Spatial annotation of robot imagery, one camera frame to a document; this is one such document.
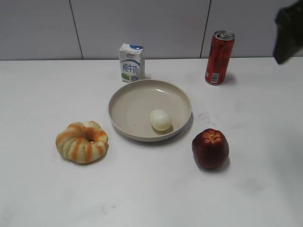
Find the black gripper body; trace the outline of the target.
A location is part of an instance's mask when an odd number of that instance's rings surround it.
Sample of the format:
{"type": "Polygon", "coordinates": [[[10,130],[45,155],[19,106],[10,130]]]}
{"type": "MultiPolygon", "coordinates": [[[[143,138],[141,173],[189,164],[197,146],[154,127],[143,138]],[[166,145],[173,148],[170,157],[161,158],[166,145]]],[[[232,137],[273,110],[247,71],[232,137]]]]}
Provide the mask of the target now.
{"type": "Polygon", "coordinates": [[[276,43],[273,57],[278,64],[284,64],[303,48],[303,1],[278,11],[276,43]]]}

